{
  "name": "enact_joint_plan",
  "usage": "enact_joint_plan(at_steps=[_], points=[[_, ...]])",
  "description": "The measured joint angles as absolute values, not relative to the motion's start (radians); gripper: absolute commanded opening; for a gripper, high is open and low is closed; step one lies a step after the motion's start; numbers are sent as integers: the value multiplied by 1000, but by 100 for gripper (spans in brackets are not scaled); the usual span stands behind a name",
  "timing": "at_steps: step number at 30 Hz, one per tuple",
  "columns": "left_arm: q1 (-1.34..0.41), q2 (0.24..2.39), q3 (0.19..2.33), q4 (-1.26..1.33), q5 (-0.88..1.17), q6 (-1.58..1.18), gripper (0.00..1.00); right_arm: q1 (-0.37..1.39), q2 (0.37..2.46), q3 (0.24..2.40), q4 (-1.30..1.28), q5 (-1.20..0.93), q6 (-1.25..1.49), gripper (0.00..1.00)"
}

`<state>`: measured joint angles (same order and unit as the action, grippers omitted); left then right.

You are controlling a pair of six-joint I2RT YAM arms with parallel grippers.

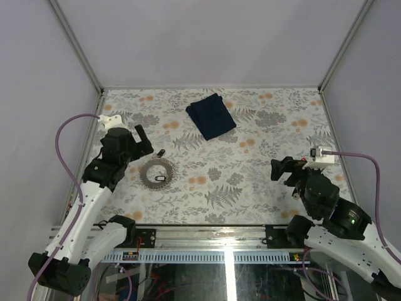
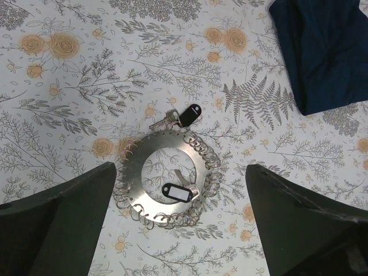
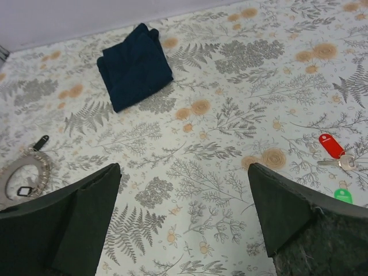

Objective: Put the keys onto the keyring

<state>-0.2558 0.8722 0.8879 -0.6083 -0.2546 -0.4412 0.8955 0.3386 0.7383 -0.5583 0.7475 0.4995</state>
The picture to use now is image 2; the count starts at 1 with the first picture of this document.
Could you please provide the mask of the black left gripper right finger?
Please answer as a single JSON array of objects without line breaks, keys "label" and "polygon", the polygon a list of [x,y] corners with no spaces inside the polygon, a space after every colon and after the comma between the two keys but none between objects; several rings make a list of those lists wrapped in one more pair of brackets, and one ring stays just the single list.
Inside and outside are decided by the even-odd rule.
[{"label": "black left gripper right finger", "polygon": [[367,211],[259,164],[246,185],[270,275],[367,275]]}]

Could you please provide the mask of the silver key black tag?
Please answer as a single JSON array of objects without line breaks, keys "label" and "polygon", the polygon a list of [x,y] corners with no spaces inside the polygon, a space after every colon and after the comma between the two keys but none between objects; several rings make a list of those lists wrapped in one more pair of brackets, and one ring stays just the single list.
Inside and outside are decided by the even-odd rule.
[{"label": "silver key black tag", "polygon": [[179,113],[176,109],[171,109],[166,112],[164,118],[154,124],[149,129],[155,130],[158,128],[169,128],[179,126],[180,128],[187,128],[195,122],[202,114],[202,109],[198,104],[191,104],[184,112]]}]

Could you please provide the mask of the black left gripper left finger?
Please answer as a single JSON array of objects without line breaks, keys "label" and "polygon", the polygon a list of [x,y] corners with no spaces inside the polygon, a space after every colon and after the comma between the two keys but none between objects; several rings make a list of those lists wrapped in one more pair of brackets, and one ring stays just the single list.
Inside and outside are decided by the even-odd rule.
[{"label": "black left gripper left finger", "polygon": [[116,181],[106,162],[1,205],[1,275],[87,275]]}]

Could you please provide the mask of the steel disc with keyrings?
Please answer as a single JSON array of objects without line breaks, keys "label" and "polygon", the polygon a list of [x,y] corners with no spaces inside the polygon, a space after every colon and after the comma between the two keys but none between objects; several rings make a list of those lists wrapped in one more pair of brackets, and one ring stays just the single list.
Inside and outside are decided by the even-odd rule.
[{"label": "steel disc with keyrings", "polygon": [[[195,226],[222,179],[218,154],[193,132],[159,131],[140,139],[130,137],[121,142],[118,157],[113,199],[119,209],[129,208],[132,218],[147,226]],[[181,185],[175,169],[200,190],[190,203],[162,194],[166,183]]]}]

